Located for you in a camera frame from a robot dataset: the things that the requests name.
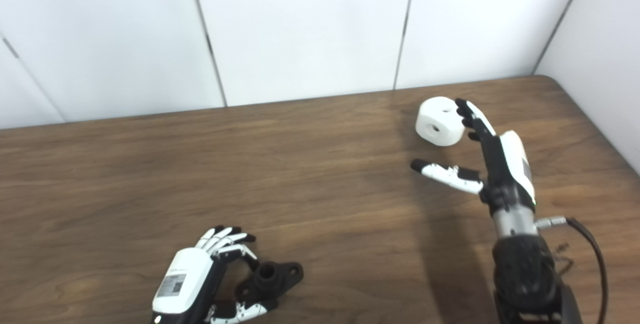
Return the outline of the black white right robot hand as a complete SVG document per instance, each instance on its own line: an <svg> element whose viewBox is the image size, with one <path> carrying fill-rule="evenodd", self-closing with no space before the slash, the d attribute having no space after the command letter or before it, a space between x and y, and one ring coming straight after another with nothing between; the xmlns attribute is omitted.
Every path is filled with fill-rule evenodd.
<svg viewBox="0 0 640 324"><path fill-rule="evenodd" d="M490 214L521 206L535 212L535 188L530 164L521 138L513 130L496 134L487 117L471 101L455 99L457 114L468 137L481 145L486 177L480 172L459 166L441 166L416 158L410 167L429 179L458 191L477 194L489 206Z"/></svg>

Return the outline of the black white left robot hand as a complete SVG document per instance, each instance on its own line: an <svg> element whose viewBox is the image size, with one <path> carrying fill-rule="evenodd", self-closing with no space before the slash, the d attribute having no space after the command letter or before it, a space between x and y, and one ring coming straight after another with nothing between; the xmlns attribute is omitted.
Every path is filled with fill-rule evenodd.
<svg viewBox="0 0 640 324"><path fill-rule="evenodd" d="M258 257L247 246L256 238L240 227L215 226L179 250L152 300L151 323L240 323L278 307L276 299L215 301L227 265L242 259L250 269Z"/></svg>

